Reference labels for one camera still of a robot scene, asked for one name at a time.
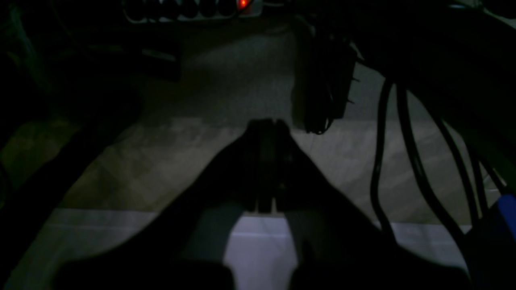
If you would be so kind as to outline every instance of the tiled floor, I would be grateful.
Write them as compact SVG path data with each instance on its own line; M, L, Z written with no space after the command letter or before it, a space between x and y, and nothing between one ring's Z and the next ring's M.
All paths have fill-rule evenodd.
M180 83L135 76L143 115L84 172L63 208L160 211L190 185L210 159L253 119L283 119L327 179L372 219L369 183L376 110L383 78L358 65L344 120L322 136L301 129L306 83L303 29L293 20L251 20L209 30L185 28ZM469 224L452 156L436 126L410 98L413 129L430 182L453 217ZM76 126L30 123L0 152L15 187L57 154ZM462 153L464 144L457 134ZM486 181L487 188L493 188ZM393 222L438 223L420 195L401 137L395 98L388 108L380 199ZM488 191L494 202L497 192Z
M60 265L119 245L156 216L143 212L55 210L5 289L48 289ZM393 229L398 243L408 250L431 261L465 269L457 246L442 226L395 223ZM286 220L241 217L231 232L224 263L233 272L237 290L287 289L298 261Z

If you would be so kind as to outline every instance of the cable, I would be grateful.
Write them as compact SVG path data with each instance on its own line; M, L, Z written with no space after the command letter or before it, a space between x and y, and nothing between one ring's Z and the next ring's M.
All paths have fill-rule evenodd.
M373 168L373 177L371 178L371 204L375 214L382 226L382 231L394 244L396 244L396 237L392 230L391 223L387 215L380 205L380 198L378 196L378 185L380 183L380 172L382 170L383 151L385 144L385 123L387 119L387 103L389 102L389 93L391 92L393 82L386 79L383 83L380 94L380 102L378 103L378 128L376 130L376 156L375 165Z
M496 172L494 172L493 168L489 165L489 163L487 163L487 161L485 159L483 159L480 156L477 156L477 157L478 157L478 160L480 161L480 163L482 164L482 166L484 167L484 169L489 174L489 177L493 181L494 185L496 185L496 188L498 189L500 194L501 195L507 194L507 190L505 188L505 185L502 183L502 181L498 177L498 174L496 174Z
M467 152L470 155L471 166L473 167L473 176L475 177L475 184L477 187L477 196L478 203L480 204L480 211L482 212L482 216L486 216L489 211L489 206L487 204L486 190L483 185L482 172L480 171L480 162L478 161L477 155L473 148L471 148L468 144L466 144Z
M410 163L412 164L412 170L414 172L417 185L421 190L423 198L426 200L437 218L439 218L441 223L448 230L452 238L455 240L455 243L461 250L462 255L464 256L464 252L462 251L464 234L462 233L459 226L455 223L453 218L450 216L450 214L439 202L439 199L437 199L430 186L430 183L428 182L428 178L426 177L425 169L423 167L423 163L421 162L419 152L417 151L414 134L412 132L412 126L410 124L407 91L405 87L397 85L397 97L401 131L403 133L403 139L405 141L405 146L407 147L407 153L409 155Z
M95 64L98 64L100 65L99 61L94 58L90 51L84 47L82 44L80 44L72 35L72 33L68 30L68 28L65 26L64 22L62 21L61 19L61 16L59 16L59 12L57 11L57 8L56 8L56 0L51 0L50 1L50 6L52 8L52 12L54 13L54 17L55 19L57 20L59 26L61 27L62 31L64 32L64 34L68 37L68 39L70 40L70 42L73 43L73 45L75 46L75 48L81 52L89 61L95 63Z
M448 148L450 149L450 151L453 155L455 164L457 165L457 169L459 170L459 175L462 180L462 185L464 186L467 205L470 209L471 224L476 225L476 224L478 224L478 209L477 209L477 204L475 202L475 193L473 192L473 187L471 186L470 178L467 175L466 165L464 164L464 161L462 160L459 149L457 148L457 145L453 141L453 138L450 135L446 126L444 125L443 121L439 117L434 115L432 112L429 111L428 113L430 114L433 121L436 123L437 127L441 131L441 134L443 135L444 140L448 144Z

